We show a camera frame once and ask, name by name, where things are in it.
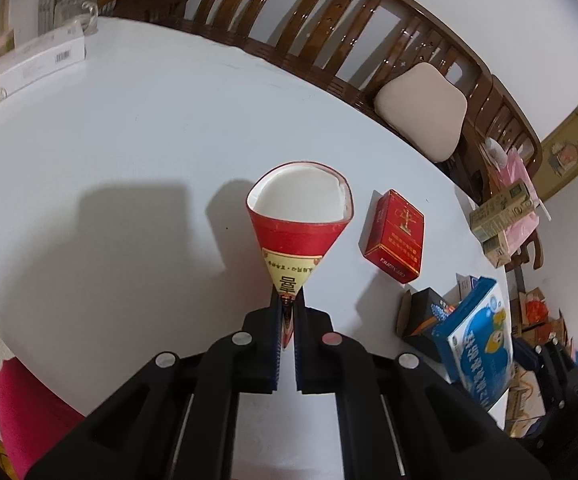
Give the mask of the crushed red paper cup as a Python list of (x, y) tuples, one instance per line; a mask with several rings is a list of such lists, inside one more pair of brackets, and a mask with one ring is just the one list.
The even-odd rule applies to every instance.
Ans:
[(342, 174), (321, 162), (286, 162), (262, 176), (246, 207), (281, 304), (281, 345), (293, 335), (293, 305), (306, 281), (354, 217)]

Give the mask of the wooden slatted bench sofa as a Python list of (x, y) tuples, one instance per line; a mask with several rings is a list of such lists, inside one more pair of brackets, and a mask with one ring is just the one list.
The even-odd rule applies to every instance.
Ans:
[(443, 22), (414, 0), (97, 0), (127, 18), (201, 36), (271, 63), (363, 112), (380, 88), (427, 62), (462, 70), (474, 125), (502, 103), (493, 75)]

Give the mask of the black orange gel-ball box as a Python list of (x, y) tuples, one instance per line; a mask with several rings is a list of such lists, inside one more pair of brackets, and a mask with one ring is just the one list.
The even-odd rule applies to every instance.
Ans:
[(440, 363), (432, 332), (449, 317), (456, 307), (449, 304), (432, 288), (412, 292), (406, 290), (396, 314), (395, 335), (430, 360)]

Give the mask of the white table with wooden frame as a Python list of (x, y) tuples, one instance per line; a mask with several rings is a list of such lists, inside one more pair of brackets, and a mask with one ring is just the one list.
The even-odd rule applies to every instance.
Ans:
[(405, 350), (403, 286), (363, 254), (385, 192), (425, 217), (416, 288), (493, 274), (472, 200), (382, 125), (238, 49), (104, 18), (83, 62), (0, 104), (2, 341), (88, 414), (158, 353), (235, 333), (272, 292), (246, 198), (286, 162), (349, 182), (353, 218), (304, 296), (369, 352)]

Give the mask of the white blue small box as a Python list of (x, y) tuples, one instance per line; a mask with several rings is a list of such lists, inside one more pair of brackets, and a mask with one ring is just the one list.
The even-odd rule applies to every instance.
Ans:
[(478, 285), (479, 278), (473, 275), (461, 275), (457, 274), (457, 285), (458, 285), (458, 292), (459, 298), (461, 300), (465, 300), (470, 292), (475, 289), (475, 286)]

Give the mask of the pink plastic bag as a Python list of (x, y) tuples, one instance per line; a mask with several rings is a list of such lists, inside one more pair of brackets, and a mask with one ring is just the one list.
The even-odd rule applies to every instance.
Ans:
[(484, 153), (493, 164), (492, 176), (498, 184), (498, 198), (504, 204), (502, 218), (509, 255), (514, 255), (539, 225), (535, 211), (540, 204), (524, 161), (515, 148), (505, 152), (497, 141), (486, 138)]

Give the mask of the small tan carton box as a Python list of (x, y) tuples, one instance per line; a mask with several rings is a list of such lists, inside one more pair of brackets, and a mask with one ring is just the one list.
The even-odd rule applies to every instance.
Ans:
[(511, 262), (505, 232), (499, 232), (481, 244), (483, 254), (494, 268), (499, 269)]

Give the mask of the beige cushion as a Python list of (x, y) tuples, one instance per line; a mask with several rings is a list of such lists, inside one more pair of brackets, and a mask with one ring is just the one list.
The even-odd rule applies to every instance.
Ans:
[(433, 65), (421, 62), (385, 84), (375, 111), (431, 162), (445, 162), (459, 143), (468, 103)]

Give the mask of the long white box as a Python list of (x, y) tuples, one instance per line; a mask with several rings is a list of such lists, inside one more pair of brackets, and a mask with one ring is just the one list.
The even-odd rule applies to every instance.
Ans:
[(0, 103), (41, 78), (85, 58), (82, 25), (74, 21), (0, 57)]

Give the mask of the yellow door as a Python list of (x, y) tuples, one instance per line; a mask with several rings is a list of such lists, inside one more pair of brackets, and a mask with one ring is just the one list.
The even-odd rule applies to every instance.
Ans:
[(578, 111), (573, 112), (542, 143), (543, 161), (532, 177), (546, 202), (578, 176)]

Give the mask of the red cigarette pack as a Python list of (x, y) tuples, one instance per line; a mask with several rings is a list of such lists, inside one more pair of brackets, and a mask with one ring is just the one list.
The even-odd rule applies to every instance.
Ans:
[(419, 278), (426, 220), (405, 197), (389, 190), (378, 200), (364, 257), (401, 284)]

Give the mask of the tall green milk carton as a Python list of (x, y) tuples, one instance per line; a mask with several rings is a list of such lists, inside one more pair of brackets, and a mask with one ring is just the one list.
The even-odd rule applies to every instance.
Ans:
[(535, 210), (528, 185), (518, 180), (492, 196), (469, 214), (472, 234), (480, 243), (504, 232)]

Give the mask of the blue white medicine box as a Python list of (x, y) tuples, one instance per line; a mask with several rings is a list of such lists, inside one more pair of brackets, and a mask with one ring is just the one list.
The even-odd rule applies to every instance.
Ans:
[(504, 394), (512, 378), (510, 309), (494, 278), (479, 278), (475, 288), (432, 337), (452, 382), (459, 382), (487, 410)]

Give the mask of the cardboard boxes on floor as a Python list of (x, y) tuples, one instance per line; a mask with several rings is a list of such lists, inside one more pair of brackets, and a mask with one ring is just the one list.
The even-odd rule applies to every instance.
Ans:
[(513, 373), (505, 431), (522, 438), (547, 414), (578, 400), (578, 352), (566, 320), (549, 312), (543, 292), (521, 292), (511, 303)]

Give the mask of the glass mug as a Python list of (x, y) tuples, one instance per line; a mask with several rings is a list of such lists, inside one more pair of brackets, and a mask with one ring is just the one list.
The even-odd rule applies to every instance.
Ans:
[(95, 34), (98, 6), (92, 0), (66, 0), (58, 3), (54, 13), (54, 27), (78, 25), (84, 36)]

